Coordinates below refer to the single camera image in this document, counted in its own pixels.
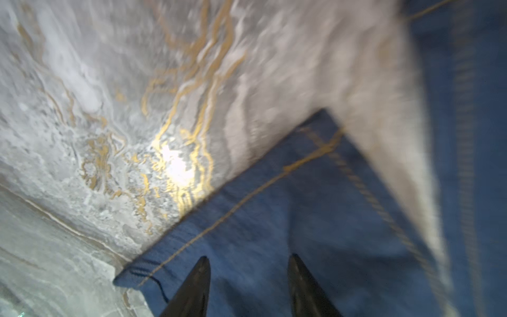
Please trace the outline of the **dark blue denim trousers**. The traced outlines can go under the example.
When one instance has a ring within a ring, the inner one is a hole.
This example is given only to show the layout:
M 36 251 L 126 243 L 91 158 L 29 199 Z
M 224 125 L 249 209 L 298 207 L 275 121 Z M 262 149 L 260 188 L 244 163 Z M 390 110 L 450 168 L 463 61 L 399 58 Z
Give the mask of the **dark blue denim trousers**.
M 344 128 L 320 110 L 114 279 L 160 316 L 202 256 L 206 316 L 292 316 L 297 254 L 343 316 L 506 315 L 506 2 L 409 1 L 450 286 Z

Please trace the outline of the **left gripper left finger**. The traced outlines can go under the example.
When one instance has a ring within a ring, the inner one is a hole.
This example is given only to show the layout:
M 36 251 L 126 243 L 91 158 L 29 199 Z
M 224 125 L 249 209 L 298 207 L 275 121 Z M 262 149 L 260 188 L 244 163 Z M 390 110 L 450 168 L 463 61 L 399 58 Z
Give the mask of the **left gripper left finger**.
M 206 317 L 211 285 L 211 265 L 202 256 L 194 265 L 160 317 Z

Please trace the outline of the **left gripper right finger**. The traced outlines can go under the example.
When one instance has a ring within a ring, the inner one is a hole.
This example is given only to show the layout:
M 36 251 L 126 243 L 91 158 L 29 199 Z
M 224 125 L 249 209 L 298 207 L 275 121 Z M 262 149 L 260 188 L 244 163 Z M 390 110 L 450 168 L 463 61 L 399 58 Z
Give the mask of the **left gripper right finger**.
M 290 256 L 287 271 L 293 317 L 343 317 L 297 254 Z

